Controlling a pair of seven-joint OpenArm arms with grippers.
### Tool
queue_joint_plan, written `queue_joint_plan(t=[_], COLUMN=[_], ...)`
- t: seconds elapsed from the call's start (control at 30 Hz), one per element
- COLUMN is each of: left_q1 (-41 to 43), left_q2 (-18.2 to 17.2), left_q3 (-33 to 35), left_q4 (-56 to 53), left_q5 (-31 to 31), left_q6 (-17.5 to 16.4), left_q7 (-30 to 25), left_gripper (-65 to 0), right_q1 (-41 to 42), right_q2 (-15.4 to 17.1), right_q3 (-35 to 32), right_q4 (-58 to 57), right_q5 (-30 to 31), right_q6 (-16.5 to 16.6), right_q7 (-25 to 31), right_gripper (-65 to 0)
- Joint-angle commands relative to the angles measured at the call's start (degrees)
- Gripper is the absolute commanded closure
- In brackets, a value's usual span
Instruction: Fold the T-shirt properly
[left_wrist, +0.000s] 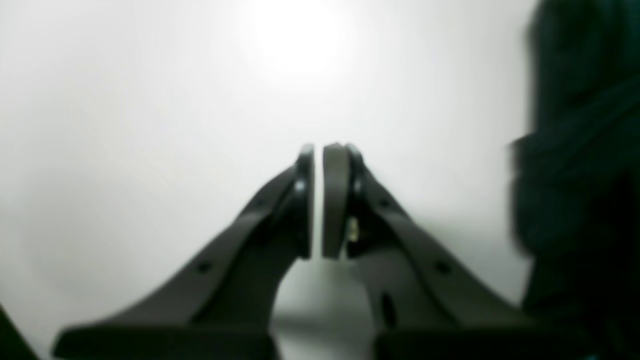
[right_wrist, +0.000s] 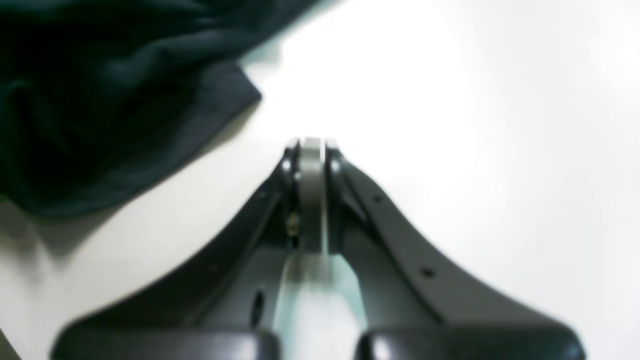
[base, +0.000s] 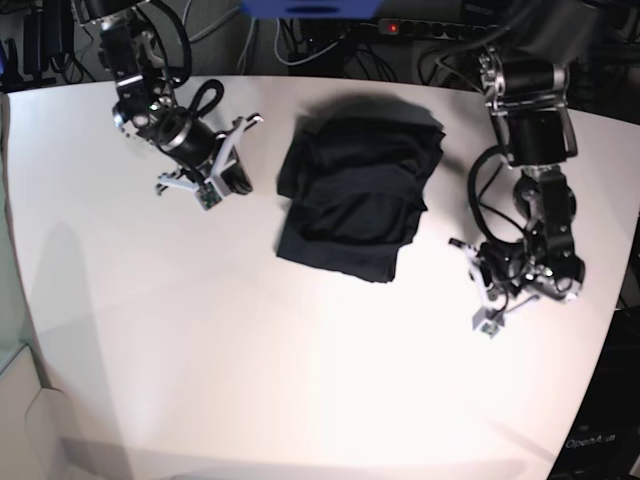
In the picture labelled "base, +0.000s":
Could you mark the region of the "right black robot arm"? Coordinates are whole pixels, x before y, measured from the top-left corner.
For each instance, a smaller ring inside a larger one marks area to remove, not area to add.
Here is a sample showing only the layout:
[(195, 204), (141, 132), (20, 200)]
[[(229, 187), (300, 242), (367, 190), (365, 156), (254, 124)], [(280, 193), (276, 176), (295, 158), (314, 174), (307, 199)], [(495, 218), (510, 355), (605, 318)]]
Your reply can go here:
[(262, 122), (260, 114), (239, 116), (228, 130), (216, 131), (204, 121), (221, 102), (225, 88), (210, 79), (182, 105), (176, 91), (192, 74), (192, 50), (186, 29), (164, 2), (154, 2), (174, 25), (183, 64), (172, 67), (166, 48), (138, 1), (75, 1), (81, 25), (99, 28), (99, 60), (111, 74), (118, 100), (112, 109), (115, 126), (155, 148), (176, 168), (158, 176), (155, 192), (180, 189), (209, 210), (231, 195), (247, 195), (253, 186), (237, 146), (245, 132)]

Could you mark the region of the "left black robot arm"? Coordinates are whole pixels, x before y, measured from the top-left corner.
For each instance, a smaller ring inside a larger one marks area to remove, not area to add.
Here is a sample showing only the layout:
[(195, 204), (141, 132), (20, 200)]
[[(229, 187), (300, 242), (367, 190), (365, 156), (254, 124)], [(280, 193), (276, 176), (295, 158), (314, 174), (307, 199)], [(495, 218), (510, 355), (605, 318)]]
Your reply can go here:
[[(492, 30), (421, 54), (436, 69), (447, 68), (450, 57), (476, 55), (478, 79), (468, 84), (484, 96), (497, 140), (474, 161), (467, 180), (469, 207), (485, 240), (451, 242), (464, 252), (480, 295), (475, 330), (495, 336), (515, 310), (511, 301), (524, 292), (567, 303), (582, 291), (587, 266), (572, 230), (577, 199), (561, 169), (578, 155), (569, 114), (571, 65), (589, 51), (598, 57), (631, 52), (597, 42), (612, 12), (638, 7), (636, 1), (515, 1)], [(513, 201), (526, 223), (515, 242), (497, 237), (483, 216), (489, 207), (477, 180), (493, 157), (520, 172)]]

